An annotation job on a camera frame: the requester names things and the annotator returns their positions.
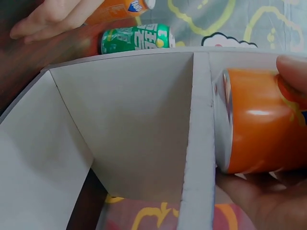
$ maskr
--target orange can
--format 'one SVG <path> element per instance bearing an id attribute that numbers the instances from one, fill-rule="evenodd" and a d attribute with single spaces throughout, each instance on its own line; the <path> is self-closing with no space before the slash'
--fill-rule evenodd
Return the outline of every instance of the orange can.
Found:
<path id="1" fill-rule="evenodd" d="M 152 10 L 155 0 L 105 0 L 85 21 L 88 25 L 137 17 Z"/>
<path id="2" fill-rule="evenodd" d="M 223 172 L 307 167 L 307 97 L 278 73 L 224 70 L 213 95 L 216 164 Z"/>

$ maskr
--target green soda can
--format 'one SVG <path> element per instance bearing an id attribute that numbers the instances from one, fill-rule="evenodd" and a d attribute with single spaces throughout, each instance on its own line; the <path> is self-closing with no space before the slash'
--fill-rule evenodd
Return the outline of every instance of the green soda can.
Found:
<path id="1" fill-rule="evenodd" d="M 106 31 L 102 36 L 100 49 L 102 54 L 111 54 L 171 47 L 175 47 L 175 38 L 169 26 L 147 24 Z"/>

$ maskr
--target wooden table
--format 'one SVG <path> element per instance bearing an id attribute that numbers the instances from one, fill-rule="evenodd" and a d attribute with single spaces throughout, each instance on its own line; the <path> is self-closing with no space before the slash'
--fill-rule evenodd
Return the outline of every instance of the wooden table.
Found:
<path id="1" fill-rule="evenodd" d="M 52 39 L 24 45 L 11 40 L 10 29 L 42 0 L 0 0 L 0 115 L 26 85 L 49 65 L 98 54 L 101 33 L 110 28 L 135 25 L 134 19 L 83 26 Z M 94 230 L 106 190 L 90 169 L 68 223 L 68 230 Z"/>

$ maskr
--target white cloud print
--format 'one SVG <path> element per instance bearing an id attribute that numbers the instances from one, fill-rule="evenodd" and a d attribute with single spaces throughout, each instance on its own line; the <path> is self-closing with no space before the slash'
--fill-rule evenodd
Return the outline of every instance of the white cloud print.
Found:
<path id="1" fill-rule="evenodd" d="M 255 43 L 238 41 L 234 37 L 217 32 L 211 36 L 204 37 L 201 41 L 202 46 L 222 46 L 222 47 L 241 47 L 241 48 L 258 48 Z"/>

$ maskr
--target soda can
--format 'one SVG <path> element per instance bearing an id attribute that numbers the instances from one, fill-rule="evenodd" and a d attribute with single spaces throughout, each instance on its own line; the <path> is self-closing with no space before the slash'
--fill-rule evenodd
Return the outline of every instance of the soda can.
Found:
<path id="1" fill-rule="evenodd" d="M 85 22 L 93 25 L 137 17 L 154 6 L 155 0 L 105 0 Z"/>
<path id="2" fill-rule="evenodd" d="M 170 27 L 163 24 L 147 24 L 106 31 L 101 39 L 101 53 L 175 47 Z"/>
<path id="3" fill-rule="evenodd" d="M 216 164 L 225 173 L 307 166 L 307 97 L 276 72 L 227 69 L 213 81 Z"/>

